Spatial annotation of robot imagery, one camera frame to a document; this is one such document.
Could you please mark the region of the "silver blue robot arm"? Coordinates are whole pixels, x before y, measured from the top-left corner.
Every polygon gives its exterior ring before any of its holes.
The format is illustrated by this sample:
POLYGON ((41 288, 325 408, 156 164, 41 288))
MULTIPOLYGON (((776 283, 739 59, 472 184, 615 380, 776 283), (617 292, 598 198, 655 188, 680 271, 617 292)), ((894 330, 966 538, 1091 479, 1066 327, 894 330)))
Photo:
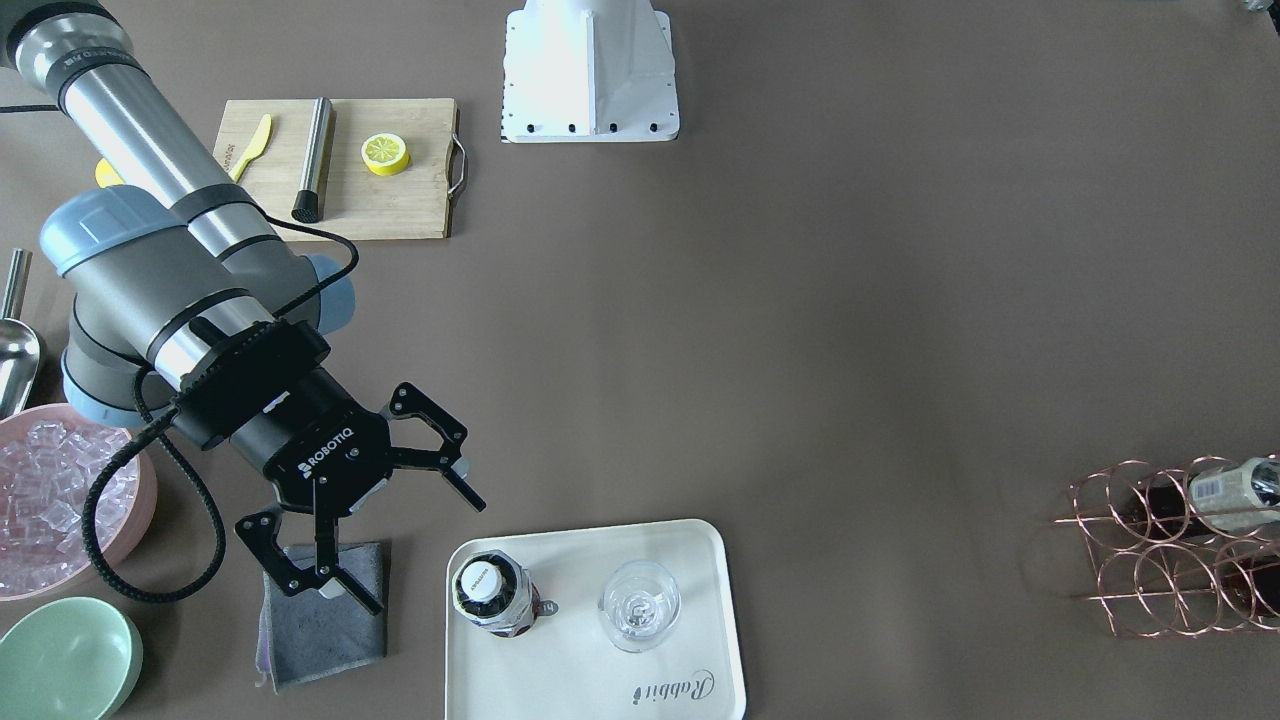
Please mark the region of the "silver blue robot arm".
POLYGON ((225 553, 207 488, 166 432, 210 450, 230 441, 271 484, 274 502, 236 534, 283 594, 380 600, 340 565, 338 527, 398 469, 438 471, 483 510, 466 482, 466 428, 410 383, 387 409, 362 407, 323 366, 325 333, 348 295, 347 264, 325 273, 296 256, 269 217, 212 159, 97 1, 5 1, 3 65, 45 92, 122 177, 61 205, 40 247, 76 287, 61 356, 78 413, 137 434, 91 483, 81 512, 84 552, 120 594, 151 603, 204 588, 225 553), (211 519, 215 555, 170 592, 142 591, 105 559, 99 501, 114 475, 159 442, 211 519))

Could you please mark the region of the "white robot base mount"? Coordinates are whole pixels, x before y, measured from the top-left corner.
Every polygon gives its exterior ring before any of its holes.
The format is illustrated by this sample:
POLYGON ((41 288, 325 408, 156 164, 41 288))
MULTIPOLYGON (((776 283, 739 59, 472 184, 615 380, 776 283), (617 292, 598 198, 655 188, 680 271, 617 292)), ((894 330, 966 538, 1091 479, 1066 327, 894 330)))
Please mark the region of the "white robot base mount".
POLYGON ((678 137, 671 19, 649 1, 526 1, 506 17, 500 140, 678 137))

